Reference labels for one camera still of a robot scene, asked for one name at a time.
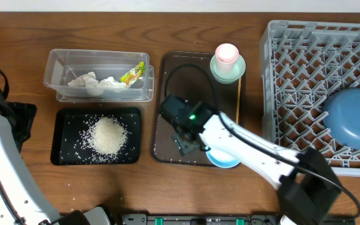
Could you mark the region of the light blue small bowl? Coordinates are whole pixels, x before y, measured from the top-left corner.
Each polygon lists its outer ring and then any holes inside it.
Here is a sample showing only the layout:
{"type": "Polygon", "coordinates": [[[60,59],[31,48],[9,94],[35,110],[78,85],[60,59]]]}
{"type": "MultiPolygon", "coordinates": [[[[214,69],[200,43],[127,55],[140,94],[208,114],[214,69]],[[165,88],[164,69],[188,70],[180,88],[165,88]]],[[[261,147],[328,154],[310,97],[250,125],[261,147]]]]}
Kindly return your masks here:
{"type": "Polygon", "coordinates": [[[206,156],[215,166],[219,168],[233,168],[240,163],[239,160],[229,154],[215,149],[207,151],[206,156]]]}

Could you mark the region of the green yellow snack wrapper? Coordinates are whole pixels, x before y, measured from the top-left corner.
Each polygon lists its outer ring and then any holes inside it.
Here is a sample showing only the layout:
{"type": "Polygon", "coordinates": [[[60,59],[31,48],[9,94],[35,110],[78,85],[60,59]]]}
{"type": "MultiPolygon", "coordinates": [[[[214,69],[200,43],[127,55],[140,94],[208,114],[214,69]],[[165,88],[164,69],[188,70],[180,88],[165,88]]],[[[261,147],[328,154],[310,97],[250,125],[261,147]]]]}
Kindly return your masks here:
{"type": "Polygon", "coordinates": [[[145,72],[145,64],[141,61],[137,66],[128,71],[125,75],[120,77],[120,82],[125,83],[126,87],[131,87],[142,74],[145,72]]]}

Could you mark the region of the pink plastic cup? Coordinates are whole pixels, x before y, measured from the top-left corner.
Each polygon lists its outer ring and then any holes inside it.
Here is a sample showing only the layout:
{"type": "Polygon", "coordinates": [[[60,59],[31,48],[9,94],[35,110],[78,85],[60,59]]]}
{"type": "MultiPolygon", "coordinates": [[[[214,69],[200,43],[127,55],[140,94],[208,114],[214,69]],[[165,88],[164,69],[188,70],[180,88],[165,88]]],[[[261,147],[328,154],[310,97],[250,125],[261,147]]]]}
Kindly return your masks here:
{"type": "Polygon", "coordinates": [[[216,67],[220,73],[230,73],[238,60],[239,50],[230,43],[219,45],[215,50],[216,67]]]}

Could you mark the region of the white tissue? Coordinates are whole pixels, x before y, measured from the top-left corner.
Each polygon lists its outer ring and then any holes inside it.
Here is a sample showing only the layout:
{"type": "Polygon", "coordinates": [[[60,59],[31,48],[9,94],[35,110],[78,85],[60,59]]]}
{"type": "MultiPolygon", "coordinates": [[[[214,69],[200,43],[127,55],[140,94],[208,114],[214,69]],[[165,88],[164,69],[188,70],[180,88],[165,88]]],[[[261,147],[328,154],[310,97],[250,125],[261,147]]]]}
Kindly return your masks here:
{"type": "Polygon", "coordinates": [[[98,81],[94,72],[89,72],[73,79],[67,84],[70,87],[85,87],[92,96],[101,95],[105,89],[126,89],[125,82],[119,82],[113,77],[108,77],[98,81]]]}

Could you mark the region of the dark blue plate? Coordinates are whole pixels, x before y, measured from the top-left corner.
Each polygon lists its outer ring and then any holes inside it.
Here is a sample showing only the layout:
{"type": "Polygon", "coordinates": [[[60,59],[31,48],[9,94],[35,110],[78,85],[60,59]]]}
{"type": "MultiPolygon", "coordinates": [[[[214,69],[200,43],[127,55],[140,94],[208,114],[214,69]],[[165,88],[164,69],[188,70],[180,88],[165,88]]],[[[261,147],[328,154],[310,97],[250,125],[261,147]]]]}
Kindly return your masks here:
{"type": "Polygon", "coordinates": [[[360,88],[349,88],[331,95],[323,111],[324,125],[337,143],[360,149],[360,88]]]}

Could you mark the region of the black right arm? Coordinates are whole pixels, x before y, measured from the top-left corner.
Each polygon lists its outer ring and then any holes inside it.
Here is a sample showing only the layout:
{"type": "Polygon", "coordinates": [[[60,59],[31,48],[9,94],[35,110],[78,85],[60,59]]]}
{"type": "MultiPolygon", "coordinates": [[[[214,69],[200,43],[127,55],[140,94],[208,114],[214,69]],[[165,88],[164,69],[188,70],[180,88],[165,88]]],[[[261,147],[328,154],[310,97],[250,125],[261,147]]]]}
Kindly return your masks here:
{"type": "Polygon", "coordinates": [[[317,151],[304,153],[269,142],[236,124],[223,112],[199,102],[161,105],[161,116],[192,140],[226,153],[261,175],[277,191],[284,220],[322,224],[339,196],[339,179],[317,151]]]}

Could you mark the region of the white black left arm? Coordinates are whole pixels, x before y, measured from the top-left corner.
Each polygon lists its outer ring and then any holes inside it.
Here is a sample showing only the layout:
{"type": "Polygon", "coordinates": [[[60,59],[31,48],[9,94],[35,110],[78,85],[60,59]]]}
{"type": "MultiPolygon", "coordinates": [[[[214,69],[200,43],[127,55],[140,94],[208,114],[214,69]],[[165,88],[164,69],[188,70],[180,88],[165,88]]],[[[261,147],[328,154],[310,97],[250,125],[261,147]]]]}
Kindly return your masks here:
{"type": "Polygon", "coordinates": [[[102,206],[62,216],[46,199],[20,155],[31,136],[37,107],[8,102],[8,94],[6,82],[0,87],[0,224],[112,224],[102,206]]]}

